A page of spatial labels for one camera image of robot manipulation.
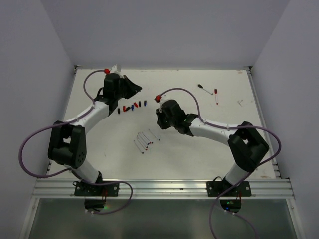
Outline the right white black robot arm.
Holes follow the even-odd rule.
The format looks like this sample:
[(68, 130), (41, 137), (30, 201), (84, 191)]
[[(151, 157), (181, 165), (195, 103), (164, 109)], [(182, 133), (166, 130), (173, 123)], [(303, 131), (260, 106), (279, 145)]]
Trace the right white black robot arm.
[(252, 128), (249, 122), (243, 122), (243, 129), (224, 129), (212, 127), (208, 121), (202, 121), (197, 114), (186, 114), (176, 100), (167, 100), (156, 109), (157, 124), (165, 130), (175, 128), (180, 134), (204, 137), (229, 146), (234, 164), (222, 179), (222, 190), (226, 195), (234, 195), (240, 189), (242, 178), (257, 168), (269, 151), (269, 145)]

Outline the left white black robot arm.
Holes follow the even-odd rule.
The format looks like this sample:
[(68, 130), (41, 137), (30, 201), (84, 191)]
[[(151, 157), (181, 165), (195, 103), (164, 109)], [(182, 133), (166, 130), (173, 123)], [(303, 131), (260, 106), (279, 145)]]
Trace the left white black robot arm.
[(92, 101), (90, 107), (69, 121), (56, 121), (53, 125), (48, 158), (87, 182), (86, 190), (94, 196), (102, 193), (104, 184), (101, 172), (86, 158), (86, 134), (113, 113), (120, 99), (129, 99), (141, 90), (142, 87), (134, 84), (126, 75), (107, 73), (96, 97), (89, 96)]

